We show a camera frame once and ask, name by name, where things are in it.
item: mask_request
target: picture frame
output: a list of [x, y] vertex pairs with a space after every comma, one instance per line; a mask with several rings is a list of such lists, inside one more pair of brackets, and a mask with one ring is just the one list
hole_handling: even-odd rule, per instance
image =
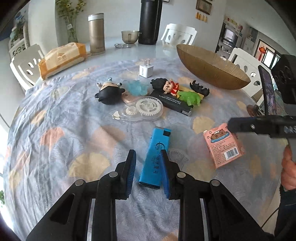
[[206, 0], [197, 0], [196, 9], [210, 15], [212, 4]]

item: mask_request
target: floor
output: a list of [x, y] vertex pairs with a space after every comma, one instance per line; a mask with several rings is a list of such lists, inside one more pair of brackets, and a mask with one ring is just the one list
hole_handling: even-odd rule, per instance
[[[279, 203], [281, 200], [281, 196], [279, 193], [280, 183], [276, 189], [274, 197], [270, 203], [270, 206], [266, 212], [265, 220], [269, 218], [269, 216], [279, 207]], [[278, 211], [268, 220], [268, 222], [264, 225], [263, 230], [267, 233], [274, 234], [274, 229], [276, 227], [276, 218], [277, 218]]]

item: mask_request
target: correction tape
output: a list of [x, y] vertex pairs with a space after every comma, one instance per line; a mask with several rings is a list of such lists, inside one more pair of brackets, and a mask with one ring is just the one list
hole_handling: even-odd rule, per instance
[[163, 113], [163, 104], [154, 97], [143, 97], [131, 103], [127, 103], [119, 111], [113, 114], [113, 118], [123, 121], [155, 121]]

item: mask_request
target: figurine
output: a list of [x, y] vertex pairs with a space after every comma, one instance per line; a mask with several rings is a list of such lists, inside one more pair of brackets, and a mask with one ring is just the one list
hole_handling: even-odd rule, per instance
[[192, 90], [194, 90], [196, 93], [202, 94], [204, 97], [207, 97], [210, 93], [210, 90], [207, 88], [203, 89], [203, 86], [200, 84], [196, 84], [196, 81], [193, 81], [192, 84], [190, 83], [190, 87]]
[[192, 91], [179, 91], [178, 99], [187, 103], [188, 106], [198, 105], [200, 106], [200, 95]]
[[103, 104], [116, 104], [121, 100], [121, 95], [125, 89], [120, 88], [122, 83], [114, 84], [112, 78], [109, 78], [103, 85], [97, 83], [100, 89], [99, 93], [95, 95], [99, 102]]
[[153, 89], [164, 94], [170, 93], [172, 96], [176, 96], [179, 90], [179, 83], [175, 84], [171, 79], [168, 81], [167, 79], [158, 78], [152, 80], [150, 84], [152, 84]]

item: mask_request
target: white charger plug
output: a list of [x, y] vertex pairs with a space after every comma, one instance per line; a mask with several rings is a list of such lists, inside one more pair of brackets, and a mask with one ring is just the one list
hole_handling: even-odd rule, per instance
[[144, 60], [144, 65], [140, 65], [139, 75], [149, 78], [153, 75], [153, 65], [150, 65], [150, 59]]

